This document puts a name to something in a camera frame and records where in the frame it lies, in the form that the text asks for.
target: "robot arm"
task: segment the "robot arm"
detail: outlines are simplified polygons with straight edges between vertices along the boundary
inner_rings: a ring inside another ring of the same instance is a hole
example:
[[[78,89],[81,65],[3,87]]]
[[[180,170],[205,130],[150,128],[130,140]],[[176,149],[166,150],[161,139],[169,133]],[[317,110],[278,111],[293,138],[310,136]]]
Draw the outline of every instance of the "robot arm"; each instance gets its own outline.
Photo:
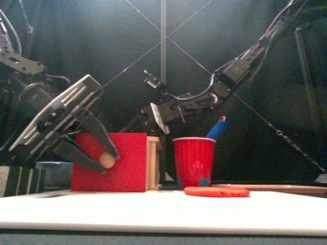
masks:
[[[288,3],[254,45],[214,71],[209,86],[198,95],[185,94],[180,97],[169,95],[160,80],[145,72],[148,76],[144,80],[145,83],[158,94],[164,95],[165,99],[162,103],[152,103],[150,106],[142,108],[140,115],[132,119],[121,131],[129,132],[140,129],[152,135],[158,135],[161,132],[168,134],[166,125],[169,122],[184,120],[185,117],[201,109],[221,106],[241,82],[254,75],[272,41],[285,28],[292,24],[296,25],[294,20],[298,13],[305,13],[313,19],[321,17],[321,14],[316,14],[314,7],[304,9],[305,4],[306,1],[301,0]],[[325,11],[327,7],[320,8],[318,12]]]
[[[114,159],[120,157],[114,144],[106,136],[104,126],[90,112],[91,105],[102,91],[100,84],[86,75],[59,95],[53,97],[43,88],[43,80],[49,78],[45,74],[45,67],[39,62],[23,58],[14,52],[1,18],[0,65],[1,76],[15,95],[14,100],[17,103],[27,105],[30,111],[23,114],[26,114],[26,118],[33,119],[18,137],[10,137],[10,139],[14,138],[14,142],[10,144],[9,151],[14,156],[18,156],[21,163],[30,163],[46,150],[51,150],[61,158],[105,173],[101,164],[89,158],[66,136],[66,130],[74,122],[78,122],[94,135],[112,157]],[[1,147],[1,151],[7,155],[5,147]]]

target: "cup rim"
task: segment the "cup rim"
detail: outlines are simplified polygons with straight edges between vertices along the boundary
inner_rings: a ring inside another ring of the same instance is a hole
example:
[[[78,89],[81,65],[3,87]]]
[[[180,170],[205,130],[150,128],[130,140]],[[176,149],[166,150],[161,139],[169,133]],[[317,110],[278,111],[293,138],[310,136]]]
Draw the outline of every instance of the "cup rim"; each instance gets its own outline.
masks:
[[[206,137],[180,137],[180,138],[173,139],[172,142],[180,141],[180,140],[206,140],[213,143],[216,142],[213,139],[206,138]]]

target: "blue handle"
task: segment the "blue handle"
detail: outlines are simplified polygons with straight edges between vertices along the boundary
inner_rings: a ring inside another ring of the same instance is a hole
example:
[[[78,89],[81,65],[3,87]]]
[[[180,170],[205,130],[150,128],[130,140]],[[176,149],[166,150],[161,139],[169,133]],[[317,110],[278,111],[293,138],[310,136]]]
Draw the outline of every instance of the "blue handle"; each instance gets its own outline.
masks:
[[[209,130],[205,138],[209,138],[216,141],[220,138],[226,127],[228,127],[228,122],[225,120],[218,120],[218,122],[214,124],[214,126]]]

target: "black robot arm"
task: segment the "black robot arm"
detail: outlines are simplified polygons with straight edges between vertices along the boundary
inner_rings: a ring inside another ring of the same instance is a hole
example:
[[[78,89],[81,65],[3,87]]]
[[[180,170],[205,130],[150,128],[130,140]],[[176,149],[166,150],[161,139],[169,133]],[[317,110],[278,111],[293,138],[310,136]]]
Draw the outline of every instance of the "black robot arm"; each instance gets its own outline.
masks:
[[[169,122],[184,121],[198,110],[221,106],[241,82],[252,78],[257,72],[274,38],[290,25],[296,27],[297,15],[305,14],[312,20],[321,16],[316,14],[316,10],[317,12],[325,12],[325,6],[318,6],[321,9],[310,5],[304,8],[306,5],[306,1],[302,0],[288,3],[254,45],[214,71],[209,86],[198,95],[185,94],[176,97],[168,94],[160,80],[145,72],[146,79],[144,81],[161,94],[164,100],[160,104],[150,103],[150,106],[142,108],[138,115],[121,129],[121,132],[141,130],[150,135],[160,135],[161,132],[168,134],[166,125]]]

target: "black background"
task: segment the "black background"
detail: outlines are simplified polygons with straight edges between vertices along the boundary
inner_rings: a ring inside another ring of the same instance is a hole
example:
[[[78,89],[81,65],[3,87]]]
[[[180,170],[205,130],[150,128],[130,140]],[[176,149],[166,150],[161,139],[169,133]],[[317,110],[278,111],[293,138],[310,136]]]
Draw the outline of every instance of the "black background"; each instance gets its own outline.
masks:
[[[197,94],[206,88],[209,73],[254,44],[286,2],[166,1],[166,35],[206,70],[166,40],[165,85],[169,93]],[[89,74],[104,85],[100,118],[108,131],[118,131],[140,108],[160,100],[142,82],[142,70],[157,77],[161,75],[161,1],[25,0],[22,4],[27,21],[34,24],[29,58],[38,60],[51,75],[75,81]],[[26,23],[17,1],[1,1],[0,9],[11,21],[23,47]],[[245,82],[236,91],[324,167],[325,27],[325,19],[321,19],[304,31],[322,148],[314,143],[292,32],[280,37],[272,46],[254,80]],[[204,136],[220,115],[228,116],[229,128],[216,147],[216,180],[302,182],[316,178],[317,168],[234,97],[226,100],[218,111],[194,115],[185,123],[169,126],[165,166],[170,177],[174,177],[170,140],[178,136]]]

